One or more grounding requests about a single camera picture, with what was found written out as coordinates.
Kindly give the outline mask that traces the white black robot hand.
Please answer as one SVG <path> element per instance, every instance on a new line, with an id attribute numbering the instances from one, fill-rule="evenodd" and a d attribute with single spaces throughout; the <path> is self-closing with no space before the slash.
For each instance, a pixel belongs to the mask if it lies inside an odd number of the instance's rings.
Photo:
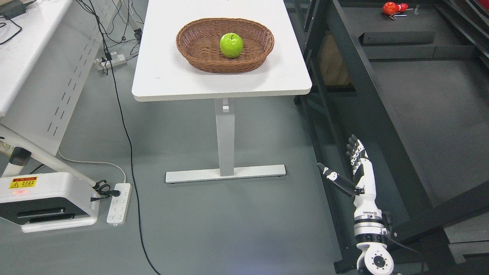
<path id="1" fill-rule="evenodd" d="M 320 173 L 330 183 L 348 197 L 354 198 L 356 207 L 353 217 L 356 220 L 382 219 L 382 212 L 376 205 L 377 188 L 372 162 L 365 146 L 354 134 L 348 139 L 347 156 L 350 158 L 353 178 L 350 180 L 322 163 L 317 163 Z"/>

